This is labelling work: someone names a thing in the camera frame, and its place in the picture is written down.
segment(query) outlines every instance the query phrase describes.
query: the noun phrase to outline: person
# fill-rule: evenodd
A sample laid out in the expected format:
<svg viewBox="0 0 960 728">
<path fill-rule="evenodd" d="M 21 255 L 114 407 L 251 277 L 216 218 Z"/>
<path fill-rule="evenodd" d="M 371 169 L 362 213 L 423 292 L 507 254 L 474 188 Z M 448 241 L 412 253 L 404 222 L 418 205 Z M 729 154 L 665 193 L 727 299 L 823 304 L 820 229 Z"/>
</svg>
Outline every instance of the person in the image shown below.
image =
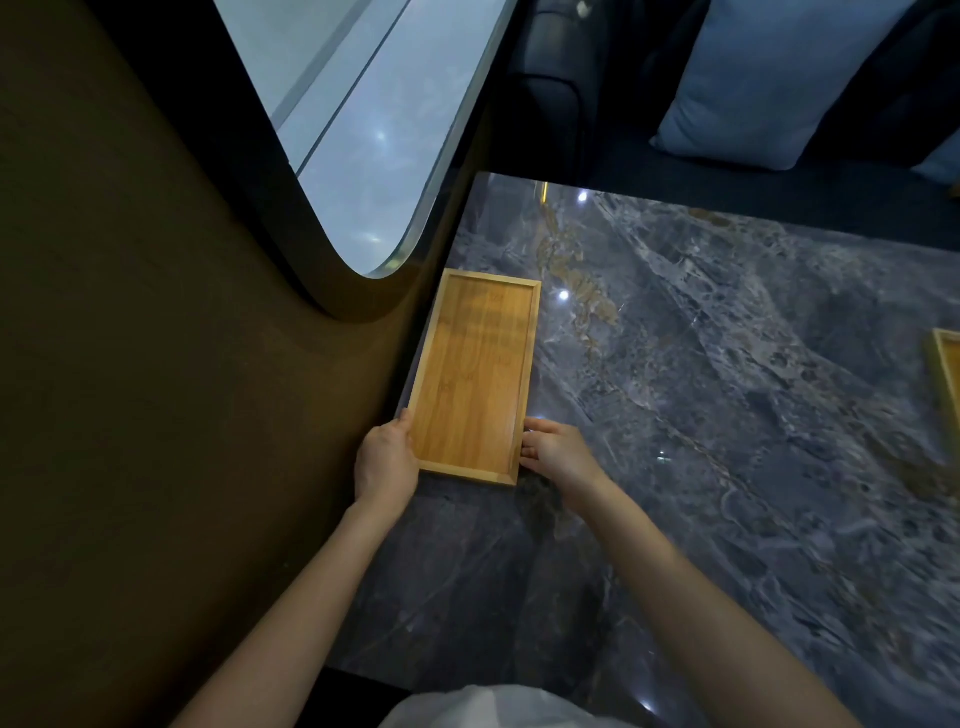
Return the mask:
<svg viewBox="0 0 960 728">
<path fill-rule="evenodd" d="M 294 726 L 364 572 L 417 490 L 411 424 L 403 410 L 367 435 L 354 467 L 355 502 L 186 706 L 176 728 Z M 859 725 L 812 672 L 673 547 L 607 477 L 576 427 L 534 418 L 524 425 L 520 463 L 552 480 L 565 506 L 589 526 L 714 725 Z M 610 724 L 592 720 L 557 696 L 513 686 L 415 695 L 382 725 Z"/>
</svg>

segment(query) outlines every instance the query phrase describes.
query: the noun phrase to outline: sofa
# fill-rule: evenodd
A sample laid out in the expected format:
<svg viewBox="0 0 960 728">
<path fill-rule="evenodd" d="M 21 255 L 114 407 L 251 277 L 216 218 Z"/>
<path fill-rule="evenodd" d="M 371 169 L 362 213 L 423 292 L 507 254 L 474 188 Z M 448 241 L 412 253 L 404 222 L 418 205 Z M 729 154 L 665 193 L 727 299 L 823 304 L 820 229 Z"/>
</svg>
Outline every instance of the sofa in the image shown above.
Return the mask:
<svg viewBox="0 0 960 728">
<path fill-rule="evenodd" d="M 494 107 L 494 171 L 960 252 L 960 201 L 911 171 L 960 128 L 960 0 L 918 0 L 785 172 L 650 144 L 708 9 L 534 0 Z"/>
</svg>

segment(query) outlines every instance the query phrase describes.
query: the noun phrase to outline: light blue pillow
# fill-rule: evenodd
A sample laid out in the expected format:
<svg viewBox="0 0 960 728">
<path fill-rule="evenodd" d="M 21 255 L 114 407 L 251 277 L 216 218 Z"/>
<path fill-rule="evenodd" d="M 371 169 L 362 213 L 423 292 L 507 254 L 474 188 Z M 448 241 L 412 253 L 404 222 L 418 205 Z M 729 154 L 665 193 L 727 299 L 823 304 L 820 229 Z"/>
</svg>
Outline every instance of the light blue pillow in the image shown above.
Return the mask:
<svg viewBox="0 0 960 728">
<path fill-rule="evenodd" d="M 681 157 L 791 169 L 913 0 L 711 0 L 651 140 Z"/>
<path fill-rule="evenodd" d="M 960 182 L 960 129 L 930 152 L 930 156 L 914 167 L 913 171 L 931 182 L 940 184 Z"/>
</svg>

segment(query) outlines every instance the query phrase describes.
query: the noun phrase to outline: brown wall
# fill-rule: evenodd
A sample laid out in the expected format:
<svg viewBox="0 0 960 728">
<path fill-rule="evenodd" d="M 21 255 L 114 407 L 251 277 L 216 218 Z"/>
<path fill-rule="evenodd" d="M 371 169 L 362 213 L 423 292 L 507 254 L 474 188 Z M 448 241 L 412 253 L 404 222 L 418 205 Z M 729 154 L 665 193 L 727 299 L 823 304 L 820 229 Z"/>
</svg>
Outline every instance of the brown wall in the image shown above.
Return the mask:
<svg viewBox="0 0 960 728">
<path fill-rule="evenodd" d="M 433 277 L 298 298 L 80 0 L 0 59 L 0 724 L 121 724 L 323 542 Z"/>
</svg>

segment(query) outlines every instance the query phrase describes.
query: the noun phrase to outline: rectangular wooden tray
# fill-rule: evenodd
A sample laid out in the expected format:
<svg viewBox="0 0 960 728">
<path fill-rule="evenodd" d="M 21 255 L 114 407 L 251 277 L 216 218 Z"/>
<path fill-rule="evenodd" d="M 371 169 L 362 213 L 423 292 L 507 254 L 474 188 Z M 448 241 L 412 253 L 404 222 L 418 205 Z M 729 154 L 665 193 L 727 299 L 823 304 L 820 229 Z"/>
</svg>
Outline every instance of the rectangular wooden tray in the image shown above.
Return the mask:
<svg viewBox="0 0 960 728">
<path fill-rule="evenodd" d="M 540 282 L 444 270 L 410 409 L 420 467 L 516 485 Z"/>
<path fill-rule="evenodd" d="M 960 333 L 933 329 L 927 353 L 937 384 L 940 407 L 947 420 L 954 465 L 960 468 Z"/>
</svg>

